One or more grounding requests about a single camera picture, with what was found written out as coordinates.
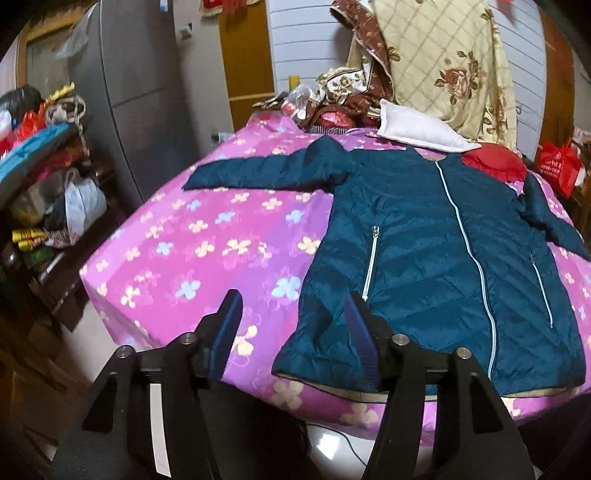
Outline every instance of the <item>teal puffer jacket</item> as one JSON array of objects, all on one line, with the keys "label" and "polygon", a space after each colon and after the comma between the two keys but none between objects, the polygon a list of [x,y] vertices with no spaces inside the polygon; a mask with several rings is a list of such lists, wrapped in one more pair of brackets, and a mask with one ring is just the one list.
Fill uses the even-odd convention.
[{"label": "teal puffer jacket", "polygon": [[321,137],[291,155],[203,165],[184,188],[220,186],[334,194],[277,375],[374,391],[343,312],[356,290],[422,347],[468,347],[501,395],[584,381],[582,341],[546,242],[591,257],[531,173],[518,197],[458,154],[432,162],[412,147],[347,152]]}]

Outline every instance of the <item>metal bolt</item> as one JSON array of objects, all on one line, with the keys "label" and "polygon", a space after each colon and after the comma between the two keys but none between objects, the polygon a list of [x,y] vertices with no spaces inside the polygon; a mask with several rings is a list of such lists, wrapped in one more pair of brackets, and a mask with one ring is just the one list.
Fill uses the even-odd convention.
[{"label": "metal bolt", "polygon": [[392,341],[396,343],[396,345],[400,346],[408,345],[410,343],[410,339],[403,333],[397,333],[396,335],[392,335]]},{"label": "metal bolt", "polygon": [[191,343],[197,340],[197,337],[195,337],[193,332],[188,332],[182,334],[180,340],[183,345],[191,345]]},{"label": "metal bolt", "polygon": [[472,356],[472,352],[465,346],[461,346],[459,349],[457,349],[456,353],[458,357],[463,358],[464,360],[468,360]]},{"label": "metal bolt", "polygon": [[117,356],[119,358],[127,358],[132,353],[134,353],[134,348],[132,346],[129,346],[129,345],[120,346],[117,349]]}]

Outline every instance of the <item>white wall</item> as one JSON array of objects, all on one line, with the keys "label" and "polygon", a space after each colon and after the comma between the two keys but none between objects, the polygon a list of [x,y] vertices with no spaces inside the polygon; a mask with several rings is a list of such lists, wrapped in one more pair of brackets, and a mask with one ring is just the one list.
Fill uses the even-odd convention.
[{"label": "white wall", "polygon": [[534,158],[546,102],[546,46],[540,11],[534,0],[489,3],[495,11],[513,77],[518,105],[517,147]]},{"label": "white wall", "polygon": [[[489,0],[520,106],[519,149],[535,155],[546,95],[546,53],[540,13],[534,0]],[[267,0],[275,89],[287,90],[287,77],[300,75],[314,85],[329,68],[344,66],[351,33],[330,14],[331,0]]]},{"label": "white wall", "polygon": [[[198,0],[175,0],[174,25],[181,74],[193,128],[202,157],[213,149],[213,132],[233,132],[217,18],[202,18]],[[180,40],[178,30],[193,23],[193,37]]]},{"label": "white wall", "polygon": [[347,62],[352,33],[330,14],[332,0],[267,0],[275,91],[289,75],[315,85],[316,77]]},{"label": "white wall", "polygon": [[591,80],[573,51],[574,60],[574,125],[591,132]]},{"label": "white wall", "polygon": [[0,60],[0,96],[17,87],[18,37]]}]

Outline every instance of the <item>black cable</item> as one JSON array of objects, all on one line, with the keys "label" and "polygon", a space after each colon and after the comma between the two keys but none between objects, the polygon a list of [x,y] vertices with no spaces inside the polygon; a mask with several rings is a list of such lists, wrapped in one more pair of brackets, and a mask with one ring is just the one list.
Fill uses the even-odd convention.
[{"label": "black cable", "polygon": [[326,430],[330,430],[331,432],[335,432],[338,433],[339,435],[341,435],[342,437],[345,438],[345,440],[347,440],[347,443],[349,444],[349,448],[351,449],[351,452],[353,452],[353,455],[355,455],[357,457],[357,460],[359,460],[363,466],[367,467],[367,463],[365,463],[361,457],[359,455],[357,455],[357,452],[355,452],[355,449],[353,448],[353,445],[351,445],[351,440],[349,440],[349,437],[347,437],[343,432],[339,432],[338,430],[335,429],[331,429],[329,427],[325,427],[324,425],[319,425],[318,423],[306,423],[306,425],[309,425],[311,427],[318,427],[320,429],[326,429]]}]

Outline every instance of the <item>jacket sleeve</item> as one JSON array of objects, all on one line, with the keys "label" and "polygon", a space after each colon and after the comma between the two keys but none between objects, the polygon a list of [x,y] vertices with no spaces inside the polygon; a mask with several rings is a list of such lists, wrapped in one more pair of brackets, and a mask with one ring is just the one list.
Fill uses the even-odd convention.
[{"label": "jacket sleeve", "polygon": [[519,214],[531,226],[542,230],[547,242],[591,260],[591,255],[575,228],[552,213],[542,187],[531,172],[527,173],[523,194],[519,196],[519,200]]},{"label": "jacket sleeve", "polygon": [[328,192],[352,169],[350,152],[330,137],[320,137],[291,155],[233,158],[198,167],[183,190],[232,187]]}]

